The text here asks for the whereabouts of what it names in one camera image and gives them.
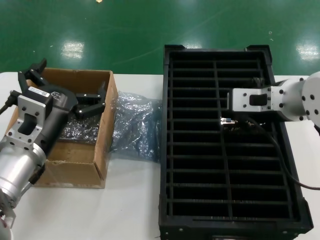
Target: blue plastic wrap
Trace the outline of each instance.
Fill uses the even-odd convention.
[[[162,101],[118,92],[111,152],[159,163]]]

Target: black plastic crate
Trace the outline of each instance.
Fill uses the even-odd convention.
[[[269,46],[164,51],[162,240],[291,240],[313,228],[301,188],[290,182],[271,142],[254,126],[221,124],[232,88],[275,82]],[[284,123],[263,125],[298,178]]]

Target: metal bracket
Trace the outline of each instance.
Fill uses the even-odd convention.
[[[32,118],[36,118],[36,126],[29,135],[19,132],[19,129],[23,126],[23,124],[27,124],[25,122],[26,114],[32,116]],[[20,95],[18,97],[18,119],[6,134],[7,141],[11,145],[32,151],[33,143],[45,124],[45,117],[45,104]]]

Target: cardboard box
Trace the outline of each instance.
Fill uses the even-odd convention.
[[[101,116],[95,145],[57,142],[46,161],[46,170],[36,183],[39,187],[104,188],[115,121],[118,91],[112,71],[46,68],[48,82],[74,93],[96,94],[103,82],[107,86],[105,110]],[[8,129],[16,122],[16,108]]]

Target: cardboard box flap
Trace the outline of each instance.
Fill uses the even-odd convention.
[[[49,83],[59,85],[76,94],[96,94],[103,82],[105,87],[108,86],[110,71],[45,68],[42,76]]]
[[[116,88],[114,75],[111,72],[108,83],[108,92],[106,93],[105,97],[105,102],[108,104],[106,104],[105,110],[101,117],[94,151],[94,163],[96,164],[101,176],[106,176],[107,174],[106,162],[109,161],[109,155],[107,155],[106,152],[109,151],[112,143],[116,111],[114,103],[117,98],[118,91]]]

